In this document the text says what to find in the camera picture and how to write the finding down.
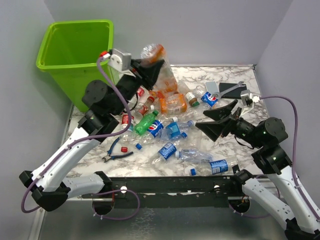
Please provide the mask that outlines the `clear plain bottle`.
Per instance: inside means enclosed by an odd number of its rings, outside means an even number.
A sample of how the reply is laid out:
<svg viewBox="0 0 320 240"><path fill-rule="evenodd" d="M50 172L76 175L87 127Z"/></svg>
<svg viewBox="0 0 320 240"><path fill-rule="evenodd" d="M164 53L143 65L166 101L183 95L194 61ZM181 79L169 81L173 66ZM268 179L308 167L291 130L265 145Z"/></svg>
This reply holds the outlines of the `clear plain bottle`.
<svg viewBox="0 0 320 240"><path fill-rule="evenodd" d="M186 146L198 150L206 150L209 138L195 125L191 126L187 132Z"/></svg>

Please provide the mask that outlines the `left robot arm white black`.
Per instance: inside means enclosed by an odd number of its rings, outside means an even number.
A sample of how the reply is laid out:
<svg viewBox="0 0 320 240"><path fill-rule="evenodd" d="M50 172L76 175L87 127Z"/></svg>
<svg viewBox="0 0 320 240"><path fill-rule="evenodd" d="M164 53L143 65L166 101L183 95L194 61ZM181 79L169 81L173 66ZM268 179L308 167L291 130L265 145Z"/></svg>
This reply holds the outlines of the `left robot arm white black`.
<svg viewBox="0 0 320 240"><path fill-rule="evenodd" d="M128 101L140 86L147 90L153 88L164 62L132 59L128 67L130 74L124 74L117 84L107 78L105 81L95 79L87 85L82 101L88 111L70 137L40 167L19 175L26 192L31 193L39 208L51 212L73 197L93 194L103 198L110 193L112 181L103 171L74 178L67 174L106 138L123 133L114 131L119 124L115 116L130 110Z"/></svg>

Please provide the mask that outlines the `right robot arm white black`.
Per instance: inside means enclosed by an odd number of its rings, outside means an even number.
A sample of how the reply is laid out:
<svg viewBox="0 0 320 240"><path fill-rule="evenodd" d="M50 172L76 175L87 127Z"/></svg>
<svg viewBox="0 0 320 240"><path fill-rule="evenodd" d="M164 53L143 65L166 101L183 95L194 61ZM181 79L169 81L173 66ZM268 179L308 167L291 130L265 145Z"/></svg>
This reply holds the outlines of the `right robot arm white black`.
<svg viewBox="0 0 320 240"><path fill-rule="evenodd" d="M237 101L203 113L211 121L195 126L212 141L231 134L257 149L252 153L256 166L275 185L283 196L280 200L265 189L246 169L233 175L229 189L236 195L243 193L256 201L284 229L289 240L318 240L320 238L320 209L306 193L293 173L294 160L280 146L288 138L281 119L269 117L253 125L242 116L242 108L233 111Z"/></svg>

